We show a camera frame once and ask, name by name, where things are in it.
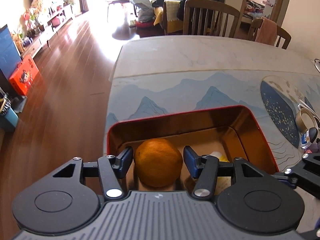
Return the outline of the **orange fruit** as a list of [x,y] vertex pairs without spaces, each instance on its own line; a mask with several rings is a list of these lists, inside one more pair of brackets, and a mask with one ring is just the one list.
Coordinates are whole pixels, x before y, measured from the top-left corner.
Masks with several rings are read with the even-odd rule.
[[183,158],[167,139],[149,139],[140,144],[133,156],[140,181],[150,187],[172,185],[181,175]]

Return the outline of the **yellow item in box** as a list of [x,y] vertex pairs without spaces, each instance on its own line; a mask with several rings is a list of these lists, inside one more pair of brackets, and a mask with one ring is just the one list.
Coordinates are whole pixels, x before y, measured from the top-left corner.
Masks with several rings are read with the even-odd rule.
[[220,152],[214,151],[210,154],[212,157],[216,157],[221,162],[229,162],[228,158]]

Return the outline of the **small figure toy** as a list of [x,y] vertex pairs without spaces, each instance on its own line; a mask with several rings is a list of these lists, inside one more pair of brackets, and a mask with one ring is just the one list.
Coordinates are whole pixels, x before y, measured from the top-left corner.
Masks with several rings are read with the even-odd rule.
[[318,128],[312,127],[302,135],[301,148],[305,152],[311,152],[311,153],[319,152]]

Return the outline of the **red metal tin box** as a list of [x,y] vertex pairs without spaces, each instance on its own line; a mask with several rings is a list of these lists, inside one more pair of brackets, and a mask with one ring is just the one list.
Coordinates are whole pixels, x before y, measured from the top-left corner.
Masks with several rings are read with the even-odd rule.
[[219,152],[229,162],[239,157],[268,174],[279,171],[253,113],[242,105],[120,121],[108,130],[107,153],[149,139],[167,139],[181,153],[190,146],[199,156]]

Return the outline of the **gold round tin lid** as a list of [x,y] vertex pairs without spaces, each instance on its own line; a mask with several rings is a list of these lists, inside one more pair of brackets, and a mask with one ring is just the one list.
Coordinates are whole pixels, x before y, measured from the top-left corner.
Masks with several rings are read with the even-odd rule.
[[311,128],[319,130],[319,117],[310,109],[301,108],[296,115],[296,125],[300,133],[305,133]]

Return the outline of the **blue mountain table mat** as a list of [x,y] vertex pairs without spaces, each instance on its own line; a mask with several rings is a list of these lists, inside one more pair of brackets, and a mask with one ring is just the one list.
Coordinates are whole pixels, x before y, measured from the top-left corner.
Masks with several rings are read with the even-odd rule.
[[319,112],[319,77],[262,70],[223,70],[116,77],[106,129],[116,122],[164,114],[243,105],[251,110],[280,171],[302,156],[298,105]]

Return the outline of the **orange gift box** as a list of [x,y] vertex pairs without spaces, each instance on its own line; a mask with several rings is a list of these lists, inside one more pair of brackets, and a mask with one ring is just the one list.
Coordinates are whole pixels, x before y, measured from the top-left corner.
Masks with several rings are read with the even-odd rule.
[[27,55],[17,64],[16,70],[9,78],[9,83],[18,95],[26,96],[38,73],[39,69],[33,58]]

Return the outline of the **dark wooden dining chair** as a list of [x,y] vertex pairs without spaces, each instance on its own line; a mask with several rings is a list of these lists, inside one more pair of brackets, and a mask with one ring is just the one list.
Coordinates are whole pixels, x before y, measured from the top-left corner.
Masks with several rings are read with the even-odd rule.
[[187,0],[184,4],[183,34],[233,38],[240,11],[212,0]]

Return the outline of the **wooden chair with pink cloth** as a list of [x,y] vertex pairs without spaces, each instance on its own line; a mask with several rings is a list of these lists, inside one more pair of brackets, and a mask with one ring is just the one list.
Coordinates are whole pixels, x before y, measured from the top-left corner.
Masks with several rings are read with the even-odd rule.
[[247,40],[267,44],[279,48],[281,40],[282,49],[287,49],[291,41],[291,35],[276,22],[268,18],[256,18],[251,22]]

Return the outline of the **white tv console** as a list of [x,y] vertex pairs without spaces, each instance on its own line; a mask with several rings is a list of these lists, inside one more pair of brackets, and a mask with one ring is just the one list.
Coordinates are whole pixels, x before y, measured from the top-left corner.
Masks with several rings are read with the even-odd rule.
[[73,5],[68,4],[58,7],[56,12],[51,12],[47,21],[36,29],[30,30],[23,39],[24,52],[21,58],[30,55],[32,58],[44,47],[50,47],[50,40],[70,20],[74,19]]

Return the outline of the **blue screen cabinet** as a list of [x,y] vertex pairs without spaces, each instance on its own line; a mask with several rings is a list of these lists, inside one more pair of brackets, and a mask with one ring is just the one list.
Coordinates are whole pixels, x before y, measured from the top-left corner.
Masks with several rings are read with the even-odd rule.
[[7,25],[1,27],[0,32],[0,66],[4,76],[9,79],[16,70],[21,57],[11,37]]

